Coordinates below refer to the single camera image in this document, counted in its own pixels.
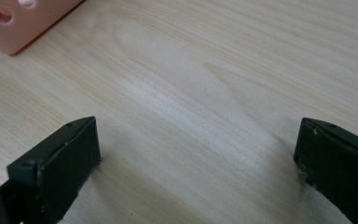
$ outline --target light wood surface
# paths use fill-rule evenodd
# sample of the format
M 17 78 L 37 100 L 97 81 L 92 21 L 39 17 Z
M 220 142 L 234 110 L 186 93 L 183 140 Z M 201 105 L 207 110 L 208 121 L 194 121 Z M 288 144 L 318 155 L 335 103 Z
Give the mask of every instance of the light wood surface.
M 62 223 L 349 223 L 298 176 L 301 118 L 358 134 L 358 0 L 89 0 L 0 53 L 6 165 L 97 118 Z

